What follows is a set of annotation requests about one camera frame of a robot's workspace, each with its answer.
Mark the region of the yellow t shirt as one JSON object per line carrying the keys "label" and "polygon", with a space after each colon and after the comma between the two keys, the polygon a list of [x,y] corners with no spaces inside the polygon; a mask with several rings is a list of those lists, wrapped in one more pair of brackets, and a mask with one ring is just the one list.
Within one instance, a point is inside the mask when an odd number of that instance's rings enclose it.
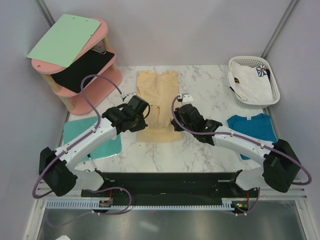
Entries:
{"label": "yellow t shirt", "polygon": [[182,132],[174,130],[171,107],[174,98],[179,94],[178,73],[164,71],[139,71],[136,79],[136,92],[150,105],[150,112],[145,119],[146,127],[136,134],[138,142],[169,143],[183,138]]}

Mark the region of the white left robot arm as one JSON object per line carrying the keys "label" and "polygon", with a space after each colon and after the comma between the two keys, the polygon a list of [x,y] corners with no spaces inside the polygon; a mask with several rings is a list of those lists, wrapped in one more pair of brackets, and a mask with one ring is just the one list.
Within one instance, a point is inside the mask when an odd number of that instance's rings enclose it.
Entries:
{"label": "white left robot arm", "polygon": [[88,154],[104,142],[126,131],[137,132],[147,127],[144,112],[150,105],[137,95],[127,103],[107,109],[85,132],[67,144],[51,150],[43,149],[39,160],[39,178],[57,197],[72,190],[91,190],[99,197],[106,196],[110,185],[97,171],[77,170]]}

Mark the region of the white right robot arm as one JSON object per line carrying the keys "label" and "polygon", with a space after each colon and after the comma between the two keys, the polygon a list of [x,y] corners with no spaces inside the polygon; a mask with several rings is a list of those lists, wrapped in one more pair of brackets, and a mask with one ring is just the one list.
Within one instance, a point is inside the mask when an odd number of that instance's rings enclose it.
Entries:
{"label": "white right robot arm", "polygon": [[286,193],[302,169],[290,144],[257,139],[234,131],[222,123],[205,119],[192,104],[171,107],[171,121],[177,132],[186,131],[199,142],[245,155],[259,164],[251,170],[237,170],[230,179],[229,191],[235,197],[258,187],[270,187]]}

